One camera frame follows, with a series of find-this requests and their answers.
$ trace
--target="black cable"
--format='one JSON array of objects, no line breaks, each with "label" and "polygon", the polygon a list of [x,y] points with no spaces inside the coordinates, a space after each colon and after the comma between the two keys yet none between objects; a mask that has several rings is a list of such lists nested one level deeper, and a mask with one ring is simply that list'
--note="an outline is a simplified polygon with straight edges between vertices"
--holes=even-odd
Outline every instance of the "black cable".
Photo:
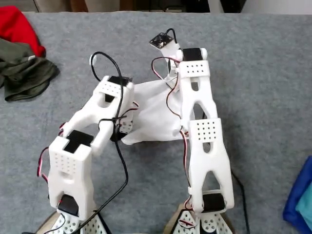
[{"label": "black cable", "polygon": [[40,11],[39,11],[39,8],[38,8],[38,5],[37,5],[37,3],[36,3],[36,0],[33,0],[33,2],[34,2],[34,5],[35,5],[35,8],[36,8],[37,12],[40,12]]},{"label": "black cable", "polygon": [[55,229],[49,230],[49,231],[45,232],[44,234],[48,234],[48,233],[54,232],[54,231],[56,231],[56,230],[58,230],[58,229],[60,229],[61,227],[63,227],[63,226],[64,226],[64,224],[65,224],[65,222],[66,222],[66,220],[65,220],[65,216],[64,216],[62,213],[60,213],[60,215],[61,215],[61,216],[63,217],[63,219],[64,219],[64,222],[62,223],[62,225],[60,225],[58,228],[55,228]]},{"label": "black cable", "polygon": [[235,180],[237,181],[237,183],[238,183],[238,185],[239,185],[239,187],[240,187],[240,189],[242,191],[243,209],[244,209],[244,216],[245,216],[246,231],[247,231],[247,234],[250,234],[244,185],[242,184],[242,182],[240,182],[240,180],[238,179],[238,177],[234,174],[234,172],[232,170],[231,170],[231,173],[232,173],[233,177],[235,178]]},{"label": "black cable", "polygon": [[175,43],[177,44],[177,40],[176,40],[176,32],[173,28],[168,28],[167,31],[165,32],[165,35],[167,35],[170,31],[172,31],[173,35],[174,35],[174,40]]},{"label": "black cable", "polygon": [[114,124],[114,127],[113,127],[113,136],[115,138],[115,146],[116,146],[116,150],[117,150],[117,153],[120,157],[120,160],[121,160],[121,163],[122,163],[122,166],[123,166],[123,169],[125,171],[125,182],[121,185],[121,187],[108,199],[106,200],[86,221],[84,221],[80,226],[79,228],[77,228],[73,233],[71,234],[74,234],[74,233],[77,233],[79,230],[81,230],[85,225],[87,225],[87,223],[89,223],[108,203],[110,203],[125,187],[126,185],[128,184],[128,180],[129,180],[129,175],[128,175],[128,170],[127,170],[127,165],[126,165],[126,162],[122,156],[122,153],[120,151],[120,147],[118,145],[118,137],[117,137],[117,130],[119,131],[119,128],[117,127],[116,125],[116,121],[118,119],[121,119],[123,117],[119,117],[119,112],[120,112],[120,109],[121,109],[121,105],[122,105],[122,100],[123,100],[123,86],[122,86],[122,74],[121,74],[121,71],[120,71],[120,68],[118,67],[117,63],[115,60],[113,60],[108,54],[104,53],[104,52],[101,52],[101,51],[97,51],[95,52],[92,56],[91,56],[91,68],[92,68],[92,72],[93,72],[93,75],[95,76],[95,78],[100,81],[100,79],[98,78],[98,76],[96,75],[95,73],[95,70],[94,70],[94,67],[93,67],[93,58],[95,55],[97,54],[101,54],[103,56],[105,56],[106,58],[108,58],[113,64],[114,66],[116,67],[117,69],[117,72],[118,72],[118,76],[120,78],[120,86],[121,86],[121,94],[120,94],[120,101],[119,101],[119,105],[118,105],[118,108],[117,108],[117,112],[116,112],[116,115],[114,118],[103,118],[103,119],[100,119],[99,123],[101,121],[112,121],[113,124]]}]

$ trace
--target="green cloth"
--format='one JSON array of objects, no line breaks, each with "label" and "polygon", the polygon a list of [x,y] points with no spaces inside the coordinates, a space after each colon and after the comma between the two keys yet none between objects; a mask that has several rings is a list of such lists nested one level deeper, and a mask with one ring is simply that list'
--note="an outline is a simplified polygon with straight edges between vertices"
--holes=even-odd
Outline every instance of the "green cloth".
[{"label": "green cloth", "polygon": [[51,61],[35,57],[28,44],[0,39],[0,88],[4,86],[6,101],[41,94],[58,73]]}]

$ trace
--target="white fabric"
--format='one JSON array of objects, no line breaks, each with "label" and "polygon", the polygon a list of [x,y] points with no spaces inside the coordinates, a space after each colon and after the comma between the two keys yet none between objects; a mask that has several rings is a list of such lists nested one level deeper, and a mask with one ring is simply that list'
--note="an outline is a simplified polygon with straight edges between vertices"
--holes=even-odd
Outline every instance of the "white fabric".
[{"label": "white fabric", "polygon": [[[131,145],[141,141],[169,141],[182,139],[173,132],[180,129],[180,118],[169,111],[166,97],[170,89],[162,80],[135,85],[135,101],[140,108],[134,112],[133,130],[122,139]],[[180,114],[182,97],[179,92],[169,96],[169,106]]]}]

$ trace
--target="gray carpet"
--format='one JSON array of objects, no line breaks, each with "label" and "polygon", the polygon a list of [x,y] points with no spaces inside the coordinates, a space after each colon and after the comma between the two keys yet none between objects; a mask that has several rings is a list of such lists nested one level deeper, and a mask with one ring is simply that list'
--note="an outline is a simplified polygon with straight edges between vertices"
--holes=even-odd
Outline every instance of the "gray carpet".
[{"label": "gray carpet", "polygon": [[[168,27],[180,45],[208,50],[211,83],[232,169],[246,189],[253,234],[297,233],[282,210],[306,157],[312,153],[312,16],[163,13],[26,14],[47,57],[61,74],[39,97],[0,99],[0,233],[34,231],[53,211],[47,185],[36,178],[41,149],[59,125],[89,98],[97,81],[89,56],[111,55],[134,82],[154,80],[150,62],[160,53],[148,41]],[[99,74],[116,74],[97,63]],[[102,212],[114,234],[160,233],[187,197],[182,142],[122,145],[128,187]],[[93,160],[97,204],[123,182],[114,145]],[[227,212],[245,233],[242,199]]]}]

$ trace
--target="blue fabric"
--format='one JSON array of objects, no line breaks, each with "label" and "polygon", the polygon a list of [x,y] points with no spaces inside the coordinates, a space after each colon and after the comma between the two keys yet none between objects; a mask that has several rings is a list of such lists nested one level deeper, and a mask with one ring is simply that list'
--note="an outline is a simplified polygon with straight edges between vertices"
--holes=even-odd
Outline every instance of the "blue fabric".
[{"label": "blue fabric", "polygon": [[296,211],[302,215],[306,224],[310,230],[312,230],[312,183],[310,183],[309,187],[299,200],[296,206]]},{"label": "blue fabric", "polygon": [[295,183],[293,184],[292,190],[289,194],[283,212],[284,220],[290,222],[302,234],[312,234],[312,231],[308,227],[307,223],[305,222],[301,214],[298,211],[296,211],[296,205],[298,204],[303,193],[309,187],[311,182],[312,182],[312,156],[309,156],[305,164],[303,165]]}]

